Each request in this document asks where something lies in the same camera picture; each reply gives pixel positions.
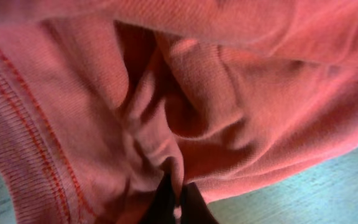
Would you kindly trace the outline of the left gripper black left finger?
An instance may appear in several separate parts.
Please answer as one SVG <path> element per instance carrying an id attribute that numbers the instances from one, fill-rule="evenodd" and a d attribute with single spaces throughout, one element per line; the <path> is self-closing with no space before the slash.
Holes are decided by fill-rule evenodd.
<path id="1" fill-rule="evenodd" d="M 155 191 L 154 199 L 139 224 L 176 224 L 175 193 L 171 177 L 165 174 Z"/>

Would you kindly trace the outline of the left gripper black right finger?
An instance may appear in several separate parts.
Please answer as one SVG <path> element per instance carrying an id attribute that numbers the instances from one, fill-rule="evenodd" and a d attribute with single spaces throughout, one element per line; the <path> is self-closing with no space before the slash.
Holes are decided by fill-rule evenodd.
<path id="1" fill-rule="evenodd" d="M 187 184 L 182 188 L 180 206 L 181 224 L 219 224 L 195 183 Z"/>

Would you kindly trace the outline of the orange t-shirt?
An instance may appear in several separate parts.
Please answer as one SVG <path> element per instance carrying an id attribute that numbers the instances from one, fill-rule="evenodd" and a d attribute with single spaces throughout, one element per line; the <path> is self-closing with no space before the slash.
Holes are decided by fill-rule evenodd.
<path id="1" fill-rule="evenodd" d="M 138 223 L 358 146 L 358 1 L 0 1 L 0 174 L 17 223 Z"/>

